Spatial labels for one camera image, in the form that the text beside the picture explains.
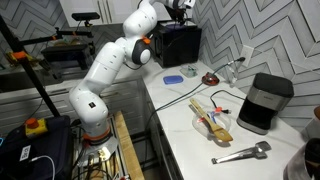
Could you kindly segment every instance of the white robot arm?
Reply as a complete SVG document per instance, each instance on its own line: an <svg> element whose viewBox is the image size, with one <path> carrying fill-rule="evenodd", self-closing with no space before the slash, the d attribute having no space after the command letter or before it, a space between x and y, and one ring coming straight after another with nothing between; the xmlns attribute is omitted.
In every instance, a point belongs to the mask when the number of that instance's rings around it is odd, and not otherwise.
<svg viewBox="0 0 320 180"><path fill-rule="evenodd" d="M151 57L144 36L157 24L157 14L152 7L155 2L178 9L181 6L192 7L195 0L142 0L139 8L123 23L125 37L105 44L88 74L70 91L70 102L80 117L84 138L91 145L103 146L111 134L108 108L99 97L101 91L112 84L126 59L142 65Z"/></svg>

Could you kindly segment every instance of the wooden board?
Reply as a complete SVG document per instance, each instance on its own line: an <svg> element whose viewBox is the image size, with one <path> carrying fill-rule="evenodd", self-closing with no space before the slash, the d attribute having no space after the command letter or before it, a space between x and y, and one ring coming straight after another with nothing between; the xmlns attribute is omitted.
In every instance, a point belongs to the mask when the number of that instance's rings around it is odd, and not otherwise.
<svg viewBox="0 0 320 180"><path fill-rule="evenodd" d="M144 180L144 176L137 158L136 151L134 150L124 117L121 111L114 114L116 128L118 131L118 138L122 153L125 159L128 173L131 179L134 180Z"/></svg>

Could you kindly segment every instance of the white chevron tile wall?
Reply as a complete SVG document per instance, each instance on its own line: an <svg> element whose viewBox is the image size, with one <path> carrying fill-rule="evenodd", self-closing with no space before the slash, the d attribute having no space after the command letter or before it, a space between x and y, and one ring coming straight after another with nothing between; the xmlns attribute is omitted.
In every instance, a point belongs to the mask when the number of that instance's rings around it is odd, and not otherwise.
<svg viewBox="0 0 320 180"><path fill-rule="evenodd" d="M291 80L295 96L279 113L301 130L320 105L320 3L318 0L198 0L193 20L203 29L200 60L212 69L255 48L236 86L248 92L256 73ZM227 70L220 72L229 79Z"/></svg>
<svg viewBox="0 0 320 180"><path fill-rule="evenodd" d="M1 0L0 14L10 30L20 39L27 40L54 35L55 27L60 30L75 30L69 28L59 0ZM94 26L91 29L94 38L81 37L84 41L93 41L99 51L106 42L114 41L122 36L121 25ZM42 58L41 50L52 46L55 41L25 46L32 56ZM0 63L8 64L4 53L11 51L9 45L0 33Z"/></svg>

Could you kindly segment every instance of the black coffee maker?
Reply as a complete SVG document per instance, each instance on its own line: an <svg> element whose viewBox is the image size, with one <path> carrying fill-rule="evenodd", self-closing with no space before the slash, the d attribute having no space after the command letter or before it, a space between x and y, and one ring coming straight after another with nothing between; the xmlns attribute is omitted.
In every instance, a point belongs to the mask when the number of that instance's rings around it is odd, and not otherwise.
<svg viewBox="0 0 320 180"><path fill-rule="evenodd" d="M241 107L237 123L252 132L265 135L272 118L283 110L293 95L290 80L258 73Z"/></svg>

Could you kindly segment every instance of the wooden utensil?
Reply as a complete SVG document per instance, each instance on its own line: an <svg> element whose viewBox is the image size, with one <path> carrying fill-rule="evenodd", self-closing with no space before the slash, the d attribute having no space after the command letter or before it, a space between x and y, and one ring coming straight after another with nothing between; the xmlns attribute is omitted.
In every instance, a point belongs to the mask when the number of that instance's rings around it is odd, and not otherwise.
<svg viewBox="0 0 320 180"><path fill-rule="evenodd" d="M226 131L225 129L223 129L221 126L219 126L218 124L215 124L214 122L212 122L209 117L207 116L207 114L203 111L203 109L199 106L199 104L197 103L197 101L193 98L190 99L191 104L196 108L196 110L199 112L199 114L209 123L210 128L213 132L213 134L220 139L223 142L229 142L232 141L233 138L231 137L231 135L228 133L228 131Z"/></svg>

